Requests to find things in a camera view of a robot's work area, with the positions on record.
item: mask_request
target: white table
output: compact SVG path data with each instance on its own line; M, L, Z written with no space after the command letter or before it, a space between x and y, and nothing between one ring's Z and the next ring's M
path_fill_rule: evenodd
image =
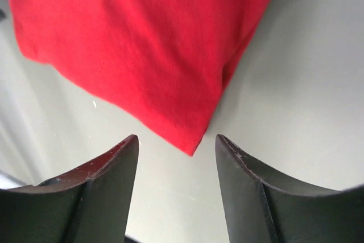
M0 23L0 169L38 183L137 134L127 234L144 243L228 242L218 133L306 182L364 182L363 0L272 0L192 158L21 57L10 21Z

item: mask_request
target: red fabric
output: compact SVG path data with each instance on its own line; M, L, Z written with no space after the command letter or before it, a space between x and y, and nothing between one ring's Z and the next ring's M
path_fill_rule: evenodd
M268 2L10 0L24 56L52 64L188 155Z

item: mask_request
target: red cloth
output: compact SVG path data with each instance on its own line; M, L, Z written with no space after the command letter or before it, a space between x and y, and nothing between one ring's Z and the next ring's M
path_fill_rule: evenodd
M188 155L268 2L10 0L24 56L52 64Z

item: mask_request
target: red towel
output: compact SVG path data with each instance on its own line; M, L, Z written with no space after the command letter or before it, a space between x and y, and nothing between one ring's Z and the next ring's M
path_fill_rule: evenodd
M188 155L268 2L10 0L24 56L53 65Z

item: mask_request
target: towel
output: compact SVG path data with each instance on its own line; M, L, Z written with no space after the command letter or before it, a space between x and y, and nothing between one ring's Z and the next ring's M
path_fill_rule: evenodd
M54 66L193 155L268 2L10 0L10 6L25 57Z

